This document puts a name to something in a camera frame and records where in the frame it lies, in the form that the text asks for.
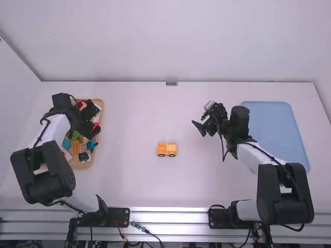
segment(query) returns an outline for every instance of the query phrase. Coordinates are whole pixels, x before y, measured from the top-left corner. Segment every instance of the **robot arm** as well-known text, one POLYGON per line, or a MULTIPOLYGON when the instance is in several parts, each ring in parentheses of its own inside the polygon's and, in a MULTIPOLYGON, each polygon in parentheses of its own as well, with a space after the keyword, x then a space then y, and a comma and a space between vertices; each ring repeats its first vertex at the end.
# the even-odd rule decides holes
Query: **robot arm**
POLYGON ((230 120, 222 103, 208 101, 204 109, 201 120, 209 117, 206 122, 192 121, 201 135, 218 133, 227 141, 227 152, 258 174, 257 199, 233 201, 226 210, 225 218, 230 219, 231 226, 235 228, 249 221, 265 225, 311 223, 314 210, 305 168, 275 158, 248 135, 247 108, 233 107, 230 120), (290 192, 282 193, 280 186, 290 192))
POLYGON ((78 106, 71 104, 68 94, 56 94, 52 99, 54 107, 40 120, 42 126, 37 136, 26 149, 10 157, 21 191, 30 204, 61 203, 84 213, 96 212, 100 208, 97 197, 91 197, 94 201, 83 201, 84 198, 73 193, 76 179, 60 147, 66 134, 73 130, 91 139, 101 129, 95 128, 89 121, 91 117, 82 115, 78 106), (41 164, 48 170, 35 174, 41 164))

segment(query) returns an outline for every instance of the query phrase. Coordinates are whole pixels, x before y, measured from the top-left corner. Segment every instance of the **wooden board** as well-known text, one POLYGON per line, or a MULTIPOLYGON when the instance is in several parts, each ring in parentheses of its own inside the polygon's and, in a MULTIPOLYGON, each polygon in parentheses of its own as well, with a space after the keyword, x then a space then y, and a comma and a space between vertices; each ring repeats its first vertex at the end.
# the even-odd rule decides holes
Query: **wooden board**
MULTIPOLYGON (((101 119, 102 119, 102 113, 103 113, 103 109, 104 109, 104 103, 101 99, 91 99, 91 101, 94 104, 97 104, 98 106, 101 107, 101 113, 100 113, 100 119, 99 119, 99 124, 101 126, 101 119)), ((94 136, 92 141, 98 142, 99 135, 100 135, 100 133, 98 133, 96 136, 94 136)), ((91 161, 90 162, 82 163, 81 161, 79 161, 78 154, 72 154, 72 147, 71 147, 68 150, 70 155, 72 155, 72 159, 69 161, 69 164, 70 164, 71 168, 72 169, 88 169, 88 168, 90 168, 93 165, 94 157, 95 157, 95 153, 96 153, 97 149, 98 149, 98 146, 96 146, 94 148, 94 150, 91 152, 91 161)))

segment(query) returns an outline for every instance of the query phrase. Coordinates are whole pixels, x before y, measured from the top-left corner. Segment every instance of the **metal frame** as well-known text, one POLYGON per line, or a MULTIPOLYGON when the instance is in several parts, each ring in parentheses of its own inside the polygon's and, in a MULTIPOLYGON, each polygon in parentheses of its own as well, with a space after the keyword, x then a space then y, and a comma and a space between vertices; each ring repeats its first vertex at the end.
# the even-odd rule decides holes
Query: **metal frame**
MULTIPOLYGON (((247 236, 244 229, 210 229, 207 208, 130 209, 130 220, 143 224, 163 242, 244 242, 247 236)), ((69 220, 76 215, 73 211, 59 209, 0 209, 0 217, 3 218, 0 238, 65 240, 69 220)), ((121 231, 130 241, 155 241, 154 237, 133 227, 122 228, 121 231)), ((272 226, 271 234, 275 243, 331 244, 331 214, 315 213, 314 221, 301 232, 272 226)), ((116 228, 95 227, 93 237, 95 240, 122 240, 116 228)), ((77 228, 75 239, 89 240, 89 228, 77 228)))

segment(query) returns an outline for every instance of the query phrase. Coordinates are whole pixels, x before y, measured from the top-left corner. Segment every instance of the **white wall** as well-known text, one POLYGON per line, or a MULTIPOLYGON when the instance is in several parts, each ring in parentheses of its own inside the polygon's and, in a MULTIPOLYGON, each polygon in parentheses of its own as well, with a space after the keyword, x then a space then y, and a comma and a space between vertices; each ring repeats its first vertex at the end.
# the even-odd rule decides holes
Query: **white wall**
POLYGON ((17 150, 40 80, 0 37, 0 186, 17 150))
POLYGON ((331 118, 329 0, 10 0, 0 29, 46 81, 313 81, 331 118))

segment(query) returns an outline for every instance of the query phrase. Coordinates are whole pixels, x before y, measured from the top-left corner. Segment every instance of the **toy car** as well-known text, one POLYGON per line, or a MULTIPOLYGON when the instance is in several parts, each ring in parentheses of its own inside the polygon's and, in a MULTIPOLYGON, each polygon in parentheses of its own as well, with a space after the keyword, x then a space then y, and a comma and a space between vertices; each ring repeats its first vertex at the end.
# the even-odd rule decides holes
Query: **toy car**
POLYGON ((168 155, 170 157, 174 157, 178 154, 178 147, 176 143, 164 143, 161 142, 157 145, 157 155, 159 157, 164 157, 168 155))

